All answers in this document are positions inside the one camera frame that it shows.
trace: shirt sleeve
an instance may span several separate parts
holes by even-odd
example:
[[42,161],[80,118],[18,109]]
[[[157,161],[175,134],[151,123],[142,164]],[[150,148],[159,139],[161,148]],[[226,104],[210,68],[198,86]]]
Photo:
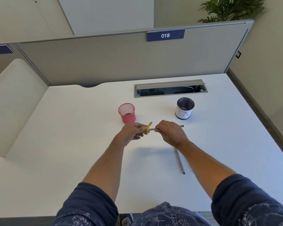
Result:
[[221,226],[283,225],[283,205],[239,174],[217,186],[211,209]]
[[116,225],[118,210],[99,187],[81,182],[58,211],[52,226]]

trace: person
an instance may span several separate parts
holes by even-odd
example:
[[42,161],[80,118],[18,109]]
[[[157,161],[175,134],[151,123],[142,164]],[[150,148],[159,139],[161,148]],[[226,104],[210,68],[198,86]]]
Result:
[[[220,163],[193,144],[174,122],[162,120],[156,132],[187,159],[197,180],[211,198],[211,210],[221,226],[283,225],[283,205],[250,179]],[[124,147],[144,136],[146,125],[129,123],[114,137],[62,208],[52,226],[115,226],[114,204],[119,189]],[[164,202],[149,209],[131,223],[135,225],[210,225],[200,214]]]

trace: number sign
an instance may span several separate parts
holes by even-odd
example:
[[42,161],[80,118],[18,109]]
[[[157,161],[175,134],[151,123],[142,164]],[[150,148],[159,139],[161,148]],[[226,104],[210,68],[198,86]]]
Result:
[[13,50],[8,45],[0,45],[0,54],[11,54]]
[[185,29],[176,29],[159,32],[147,32],[147,42],[170,40],[170,39],[183,39]]

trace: white desk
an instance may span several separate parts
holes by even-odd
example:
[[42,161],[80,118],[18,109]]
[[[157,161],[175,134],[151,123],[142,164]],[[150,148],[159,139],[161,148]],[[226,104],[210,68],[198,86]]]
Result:
[[[208,93],[133,98],[134,84],[188,79],[202,79]],[[175,117],[183,96],[195,102],[185,121]],[[283,153],[227,75],[218,74],[49,87],[0,166],[0,217],[55,215],[123,126],[117,109],[125,102],[135,105],[137,122],[184,125],[200,148],[283,204]],[[132,141],[123,158],[119,212],[143,212],[163,201],[210,210],[186,160],[183,166],[185,175],[159,133]]]

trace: pink mesh pen holder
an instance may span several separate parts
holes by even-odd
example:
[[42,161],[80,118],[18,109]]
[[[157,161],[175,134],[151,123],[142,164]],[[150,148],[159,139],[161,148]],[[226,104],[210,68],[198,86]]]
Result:
[[133,123],[136,120],[135,107],[130,103],[122,104],[119,107],[119,114],[121,115],[124,124]]

